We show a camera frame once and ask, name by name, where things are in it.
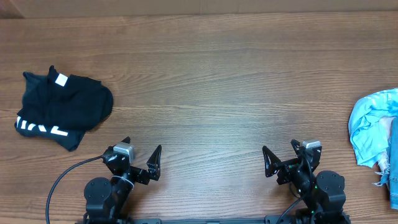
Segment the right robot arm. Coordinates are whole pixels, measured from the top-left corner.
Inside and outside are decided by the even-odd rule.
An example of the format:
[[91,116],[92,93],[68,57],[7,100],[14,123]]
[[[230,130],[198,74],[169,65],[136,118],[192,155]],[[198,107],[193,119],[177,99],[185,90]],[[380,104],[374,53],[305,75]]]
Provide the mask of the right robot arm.
[[266,177],[277,176],[279,185],[289,184],[296,201],[281,215],[267,215],[265,223],[350,223],[343,211],[346,202],[345,178],[331,170],[315,175],[320,164],[319,140],[291,140],[296,158],[280,160],[267,146],[262,147]]

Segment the light blue printed t-shirt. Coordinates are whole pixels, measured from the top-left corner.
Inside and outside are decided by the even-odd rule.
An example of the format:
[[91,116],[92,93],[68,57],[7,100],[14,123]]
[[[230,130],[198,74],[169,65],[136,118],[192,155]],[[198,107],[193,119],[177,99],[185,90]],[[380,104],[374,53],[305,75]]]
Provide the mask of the light blue printed t-shirt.
[[359,99],[348,122],[349,140],[357,165],[372,167],[389,147],[382,118],[397,116],[397,89],[383,90]]

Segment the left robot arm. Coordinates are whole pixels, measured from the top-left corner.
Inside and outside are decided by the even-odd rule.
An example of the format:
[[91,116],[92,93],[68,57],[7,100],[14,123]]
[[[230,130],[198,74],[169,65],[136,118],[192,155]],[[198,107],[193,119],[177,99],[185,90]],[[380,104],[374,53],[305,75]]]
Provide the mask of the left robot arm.
[[130,137],[108,147],[100,158],[112,177],[96,177],[85,186],[83,222],[134,223],[129,215],[123,214],[123,208],[136,184],[147,185],[151,180],[159,180],[161,152],[159,145],[148,159],[147,169],[141,169],[132,165],[135,153]]

